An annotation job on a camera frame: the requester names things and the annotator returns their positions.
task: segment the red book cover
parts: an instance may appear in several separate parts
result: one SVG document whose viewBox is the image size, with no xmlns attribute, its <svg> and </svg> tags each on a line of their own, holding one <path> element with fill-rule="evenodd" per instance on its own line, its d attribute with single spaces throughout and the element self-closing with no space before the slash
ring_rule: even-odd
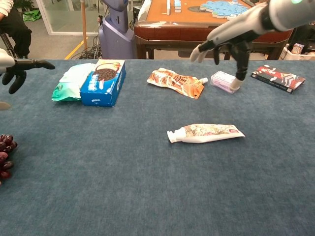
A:
<svg viewBox="0 0 315 236">
<path fill-rule="evenodd" d="M 289 93 L 293 93 L 306 80 L 304 77 L 269 65 L 260 66 L 252 73 L 252 77 Z"/>
</svg>

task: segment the robotic hand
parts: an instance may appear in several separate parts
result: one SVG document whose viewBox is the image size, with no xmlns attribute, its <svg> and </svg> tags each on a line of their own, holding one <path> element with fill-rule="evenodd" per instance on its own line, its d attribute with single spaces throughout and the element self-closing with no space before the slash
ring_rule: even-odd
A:
<svg viewBox="0 0 315 236">
<path fill-rule="evenodd" d="M 26 79 L 25 70 L 42 67 L 50 70 L 55 69 L 54 65 L 45 60 L 14 59 L 5 50 L 0 49 L 0 76 L 5 73 L 2 84 L 9 84 L 15 76 L 15 81 L 9 88 L 10 94 L 14 94 L 23 85 Z"/>
<path fill-rule="evenodd" d="M 223 45 L 237 61 L 236 79 L 231 89 L 243 83 L 249 62 L 250 43 L 270 31 L 288 31 L 315 20 L 315 0 L 270 0 L 212 30 L 207 40 L 191 53 L 190 60 L 202 62 L 209 50 L 214 50 L 214 61 L 219 64 Z"/>
</svg>

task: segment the yellow floor line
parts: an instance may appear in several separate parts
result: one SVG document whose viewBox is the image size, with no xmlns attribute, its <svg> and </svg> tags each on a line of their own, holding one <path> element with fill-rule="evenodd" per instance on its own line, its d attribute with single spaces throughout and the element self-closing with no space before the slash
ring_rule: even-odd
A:
<svg viewBox="0 0 315 236">
<path fill-rule="evenodd" d="M 81 43 L 79 43 L 78 46 L 76 46 L 75 49 L 73 49 L 73 50 L 71 51 L 71 53 L 69 53 L 64 59 L 65 59 L 65 60 L 68 60 L 68 59 L 82 46 L 82 44 L 83 44 L 83 40 L 82 40 Z"/>
</svg>

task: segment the blue felt tablecloth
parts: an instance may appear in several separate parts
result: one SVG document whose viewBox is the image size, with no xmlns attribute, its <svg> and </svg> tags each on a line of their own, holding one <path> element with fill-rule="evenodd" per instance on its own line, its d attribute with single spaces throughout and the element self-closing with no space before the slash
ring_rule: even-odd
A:
<svg viewBox="0 0 315 236">
<path fill-rule="evenodd" d="M 114 108 L 55 103 L 72 65 L 33 69 L 0 86 L 0 133 L 19 146 L 0 186 L 2 236 L 314 236 L 315 62 L 268 63 L 307 81 L 294 94 L 251 78 L 235 94 L 210 84 L 198 100 L 149 85 L 160 67 L 208 77 L 236 64 L 129 60 Z M 192 123 L 234 124 L 245 138 L 171 144 Z"/>
</svg>

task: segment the orange snack pouch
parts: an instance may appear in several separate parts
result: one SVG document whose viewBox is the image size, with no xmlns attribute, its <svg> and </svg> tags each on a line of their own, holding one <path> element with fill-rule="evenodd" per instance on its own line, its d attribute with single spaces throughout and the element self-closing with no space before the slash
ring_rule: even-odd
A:
<svg viewBox="0 0 315 236">
<path fill-rule="evenodd" d="M 197 79 L 193 76 L 179 75 L 172 70 L 160 68 L 154 70 L 147 79 L 147 82 L 159 87 L 166 87 L 176 92 L 198 99 L 204 86 L 208 81 L 207 78 Z"/>
</svg>

